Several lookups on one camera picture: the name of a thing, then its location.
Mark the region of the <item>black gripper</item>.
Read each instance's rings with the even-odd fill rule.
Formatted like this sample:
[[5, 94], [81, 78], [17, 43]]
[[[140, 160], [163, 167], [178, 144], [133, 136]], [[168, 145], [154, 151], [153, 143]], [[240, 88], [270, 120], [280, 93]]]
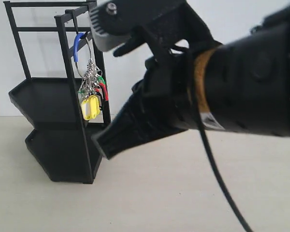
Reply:
[[[125, 150], [197, 129], [199, 123], [194, 113], [200, 115], [200, 123], [206, 129], [222, 130], [210, 110], [201, 108], [201, 100], [192, 90], [197, 82], [195, 58], [213, 46], [215, 40], [197, 43], [180, 40], [165, 47], [147, 29], [138, 32], [153, 54], [145, 62], [145, 75], [131, 88], [132, 95], [114, 120], [91, 136], [99, 154], [108, 160]], [[126, 53], [129, 49], [131, 44], [126, 42], [119, 52]]]

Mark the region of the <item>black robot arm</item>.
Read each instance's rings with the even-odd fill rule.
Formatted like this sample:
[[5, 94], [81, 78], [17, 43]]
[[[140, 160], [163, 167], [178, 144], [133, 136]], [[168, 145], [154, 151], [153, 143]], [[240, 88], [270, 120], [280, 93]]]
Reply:
[[100, 6], [92, 30], [112, 38], [114, 56], [147, 44], [152, 57], [132, 95], [103, 131], [100, 154], [116, 154], [187, 130], [290, 137], [290, 5], [246, 37], [216, 41], [185, 0], [117, 0]]

